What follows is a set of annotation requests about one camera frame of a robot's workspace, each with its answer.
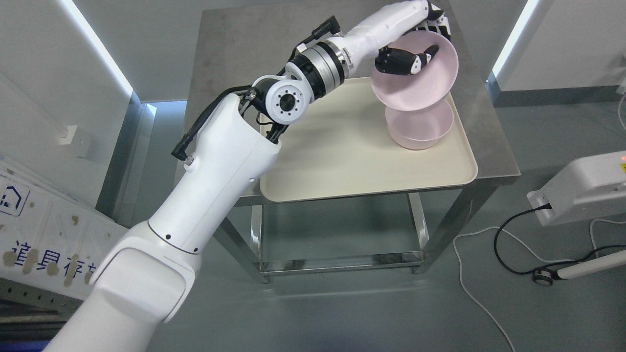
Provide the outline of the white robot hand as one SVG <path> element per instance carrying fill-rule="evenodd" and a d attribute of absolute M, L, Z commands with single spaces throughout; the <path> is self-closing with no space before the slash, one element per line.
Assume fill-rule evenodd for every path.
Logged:
<path fill-rule="evenodd" d="M 373 59 L 380 73 L 410 76 L 419 73 L 438 53 L 440 47 L 429 46 L 422 53 L 388 47 L 404 33 L 425 20 L 425 29 L 441 34 L 451 42 L 451 29 L 443 9 L 427 0 L 402 1 L 382 7 L 356 24 L 344 36 L 338 37 L 337 47 L 346 51 L 351 64 Z"/>

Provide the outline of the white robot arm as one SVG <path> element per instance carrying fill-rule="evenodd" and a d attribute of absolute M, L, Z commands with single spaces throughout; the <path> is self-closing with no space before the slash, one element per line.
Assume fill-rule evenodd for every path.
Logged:
<path fill-rule="evenodd" d="M 45 351 L 145 351 L 158 326 L 183 305 L 210 238 L 275 162 L 281 134 L 365 60 L 374 59 L 383 73 L 425 69 L 438 46 L 419 54 L 389 48 L 414 30 L 450 38 L 444 11 L 429 0 L 393 3 L 347 34 L 329 19 L 295 47 L 278 74 L 223 91 L 172 151 L 185 163 L 174 190 L 114 245 L 91 277 L 91 293 Z"/>

